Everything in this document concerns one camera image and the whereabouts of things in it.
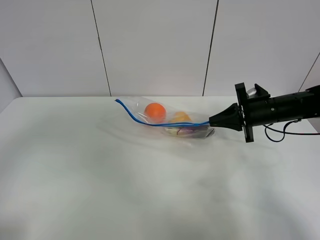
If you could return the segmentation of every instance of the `silver component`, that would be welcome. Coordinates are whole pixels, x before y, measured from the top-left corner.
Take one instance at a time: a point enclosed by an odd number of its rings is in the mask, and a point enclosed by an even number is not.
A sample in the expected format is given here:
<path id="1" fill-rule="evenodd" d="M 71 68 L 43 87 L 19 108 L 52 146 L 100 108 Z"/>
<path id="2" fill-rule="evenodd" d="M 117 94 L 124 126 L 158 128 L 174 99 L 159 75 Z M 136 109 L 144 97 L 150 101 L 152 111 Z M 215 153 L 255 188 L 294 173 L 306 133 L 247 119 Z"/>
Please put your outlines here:
<path id="1" fill-rule="evenodd" d="M 246 96 L 251 99 L 253 98 L 257 93 L 257 90 L 255 88 L 251 88 L 248 91 L 246 91 Z"/>

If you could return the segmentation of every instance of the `yellow object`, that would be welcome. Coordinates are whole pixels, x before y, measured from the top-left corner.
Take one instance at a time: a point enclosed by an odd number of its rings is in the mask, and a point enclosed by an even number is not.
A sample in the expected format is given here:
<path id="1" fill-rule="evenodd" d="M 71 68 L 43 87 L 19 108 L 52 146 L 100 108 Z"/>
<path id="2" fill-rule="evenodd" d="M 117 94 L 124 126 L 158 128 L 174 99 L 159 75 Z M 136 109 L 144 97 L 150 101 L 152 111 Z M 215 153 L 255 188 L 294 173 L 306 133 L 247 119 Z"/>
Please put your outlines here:
<path id="1" fill-rule="evenodd" d="M 192 122 L 191 118 L 184 111 L 177 111 L 169 123 Z"/>

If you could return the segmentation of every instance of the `plastic bag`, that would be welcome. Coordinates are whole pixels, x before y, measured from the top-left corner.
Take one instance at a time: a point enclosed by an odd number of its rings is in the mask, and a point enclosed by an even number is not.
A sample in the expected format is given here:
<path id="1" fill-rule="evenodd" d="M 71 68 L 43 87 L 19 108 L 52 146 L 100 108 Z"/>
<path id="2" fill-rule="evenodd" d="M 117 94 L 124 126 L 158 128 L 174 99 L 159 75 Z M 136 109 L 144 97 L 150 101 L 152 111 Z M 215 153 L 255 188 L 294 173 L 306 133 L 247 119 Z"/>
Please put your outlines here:
<path id="1" fill-rule="evenodd" d="M 215 132 L 207 115 L 184 112 L 144 97 L 120 97 L 115 101 L 135 122 L 157 127 L 169 136 L 203 139 Z"/>

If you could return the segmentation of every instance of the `white wall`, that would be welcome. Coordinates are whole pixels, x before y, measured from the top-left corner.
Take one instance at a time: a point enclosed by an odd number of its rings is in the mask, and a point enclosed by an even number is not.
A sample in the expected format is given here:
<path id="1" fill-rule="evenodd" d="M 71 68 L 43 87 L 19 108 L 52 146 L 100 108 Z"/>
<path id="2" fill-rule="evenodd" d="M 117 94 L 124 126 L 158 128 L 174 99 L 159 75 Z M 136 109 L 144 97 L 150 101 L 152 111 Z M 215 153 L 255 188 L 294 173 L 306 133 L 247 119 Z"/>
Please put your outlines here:
<path id="1" fill-rule="evenodd" d="M 12 100 L 18 97 L 20 97 L 20 93 L 0 59 L 0 113 L 12 102 Z"/>
<path id="2" fill-rule="evenodd" d="M 24 97 L 109 96 L 90 0 L 1 0 L 0 33 Z"/>
<path id="3" fill-rule="evenodd" d="M 221 0 L 205 95 L 234 95 L 242 82 L 297 92 L 320 51 L 319 26 L 319 0 Z"/>
<path id="4" fill-rule="evenodd" d="M 320 85 L 320 57 L 318 57 L 318 59 L 314 63 L 314 66 L 305 79 L 305 82 L 303 83 L 300 91 L 304 91 L 317 85 Z M 309 119 L 309 122 L 318 131 L 318 133 L 320 133 L 320 118 L 311 118 Z"/>
<path id="5" fill-rule="evenodd" d="M 216 0 L 93 0 L 113 96 L 201 96 Z"/>

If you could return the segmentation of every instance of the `orange ball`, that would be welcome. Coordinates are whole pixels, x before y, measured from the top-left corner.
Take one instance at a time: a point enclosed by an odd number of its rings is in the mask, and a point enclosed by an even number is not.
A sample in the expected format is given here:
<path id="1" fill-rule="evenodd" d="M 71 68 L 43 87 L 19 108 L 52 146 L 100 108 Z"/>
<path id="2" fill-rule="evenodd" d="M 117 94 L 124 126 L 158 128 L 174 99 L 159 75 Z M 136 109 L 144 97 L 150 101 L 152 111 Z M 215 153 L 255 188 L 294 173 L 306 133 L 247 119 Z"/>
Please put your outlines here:
<path id="1" fill-rule="evenodd" d="M 146 106 L 144 114 L 149 117 L 152 122 L 162 123 L 166 118 L 166 109 L 159 103 L 153 102 Z"/>

